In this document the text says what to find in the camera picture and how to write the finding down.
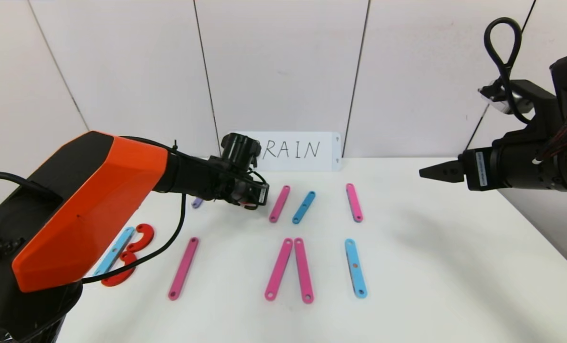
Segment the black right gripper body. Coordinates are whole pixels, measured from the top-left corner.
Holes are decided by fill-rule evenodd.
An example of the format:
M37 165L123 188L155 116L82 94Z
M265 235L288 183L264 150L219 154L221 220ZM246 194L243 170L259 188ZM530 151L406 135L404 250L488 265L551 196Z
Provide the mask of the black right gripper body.
M502 143L466 150L460 155L468 188L489 191L505 188L555 190L557 174L551 163L533 164L537 143Z

